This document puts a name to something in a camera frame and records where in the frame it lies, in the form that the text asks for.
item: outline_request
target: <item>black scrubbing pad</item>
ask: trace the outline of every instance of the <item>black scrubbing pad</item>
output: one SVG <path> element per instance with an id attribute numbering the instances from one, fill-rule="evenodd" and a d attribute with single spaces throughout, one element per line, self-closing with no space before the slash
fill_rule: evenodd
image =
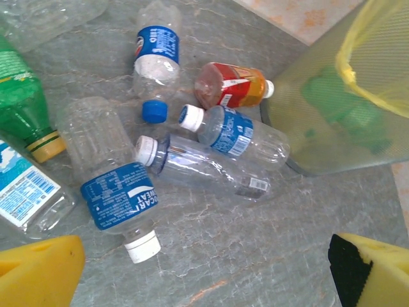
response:
<path id="1" fill-rule="evenodd" d="M 338 235 L 332 236 L 328 259 L 342 306 L 356 307 L 373 262 L 365 264 L 358 248 Z"/>

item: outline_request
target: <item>blue bottle label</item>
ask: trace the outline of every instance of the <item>blue bottle label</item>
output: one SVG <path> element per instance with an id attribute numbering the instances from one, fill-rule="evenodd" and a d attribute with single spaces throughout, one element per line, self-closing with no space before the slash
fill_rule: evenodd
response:
<path id="1" fill-rule="evenodd" d="M 138 32 L 135 60 L 147 54 L 165 56 L 179 64 L 179 37 L 171 29 L 150 26 Z"/>
<path id="2" fill-rule="evenodd" d="M 105 230 L 158 204 L 158 196 L 141 163 L 130 163 L 81 187 L 96 227 Z"/>
<path id="3" fill-rule="evenodd" d="M 61 187 L 0 140 L 0 215 L 23 226 Z"/>
<path id="4" fill-rule="evenodd" d="M 253 137 L 253 122 L 242 113 L 228 107 L 224 109 L 222 130 L 211 147 L 238 157 L 247 149 Z"/>

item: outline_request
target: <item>barcode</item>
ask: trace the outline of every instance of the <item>barcode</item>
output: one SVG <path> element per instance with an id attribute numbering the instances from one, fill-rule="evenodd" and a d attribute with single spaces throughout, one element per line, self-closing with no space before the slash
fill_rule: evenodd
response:
<path id="1" fill-rule="evenodd" d="M 238 139 L 232 149 L 229 150 L 229 154 L 235 155 L 238 157 L 247 149 L 248 145 L 250 144 L 251 139 L 245 136 L 238 136 Z"/>
<path id="2" fill-rule="evenodd" d="M 263 191 L 267 191 L 268 182 L 262 181 L 262 180 L 256 179 L 256 178 L 251 178 L 250 179 L 250 187 L 253 187 L 253 188 L 259 189 L 259 190 L 263 190 Z"/>
<path id="3" fill-rule="evenodd" d="M 37 187 L 43 190 L 46 194 L 50 194 L 53 190 L 55 190 L 56 186 L 49 182 L 42 174 L 39 174 L 36 171 L 30 172 L 27 176 Z"/>
<path id="4" fill-rule="evenodd" d="M 220 101 L 220 105 L 226 107 L 232 96 L 233 96 L 232 94 L 225 94 L 222 101 Z"/>

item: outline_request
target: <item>trash bin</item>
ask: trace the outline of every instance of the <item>trash bin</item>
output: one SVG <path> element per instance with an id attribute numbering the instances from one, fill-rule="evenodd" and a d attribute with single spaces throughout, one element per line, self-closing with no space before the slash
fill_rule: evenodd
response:
<path id="1" fill-rule="evenodd" d="M 409 159 L 409 1 L 368 0 L 275 80 L 265 123 L 322 175 Z"/>

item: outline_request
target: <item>plastic bottle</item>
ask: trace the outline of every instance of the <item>plastic bottle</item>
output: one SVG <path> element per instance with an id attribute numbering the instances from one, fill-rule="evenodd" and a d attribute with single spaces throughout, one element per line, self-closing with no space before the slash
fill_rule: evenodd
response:
<path id="1" fill-rule="evenodd" d="M 109 0 L 2 0 L 0 35 L 20 52 L 27 52 L 101 15 L 108 3 Z"/>
<path id="2" fill-rule="evenodd" d="M 158 198 L 116 111 L 102 97 L 84 98 L 59 113 L 58 127 L 98 229 L 122 234 L 135 264 L 156 255 Z"/>
<path id="3" fill-rule="evenodd" d="M 263 171 L 255 172 L 249 163 L 237 164 L 208 146 L 173 134 L 158 140 L 141 136 L 135 159 L 172 184 L 250 200 L 270 192 L 270 181 Z"/>
<path id="4" fill-rule="evenodd" d="M 134 90 L 143 102 L 143 119 L 166 121 L 166 102 L 179 85 L 181 14 L 175 6 L 154 1 L 139 10 Z"/>
<path id="5" fill-rule="evenodd" d="M 10 235 L 46 239 L 78 200 L 66 185 L 0 140 L 0 220 Z"/>
<path id="6" fill-rule="evenodd" d="M 214 62 L 203 66 L 194 88 L 205 109 L 216 105 L 252 107 L 274 93 L 273 82 L 259 70 Z"/>
<path id="7" fill-rule="evenodd" d="M 200 143 L 269 171 L 279 169 L 289 156 L 284 133 L 228 107 L 215 106 L 205 112 L 187 104 L 180 114 L 179 124 L 197 132 Z"/>
<path id="8" fill-rule="evenodd" d="M 22 140 L 37 162 L 65 149 L 51 128 L 40 80 L 0 35 L 0 130 Z"/>

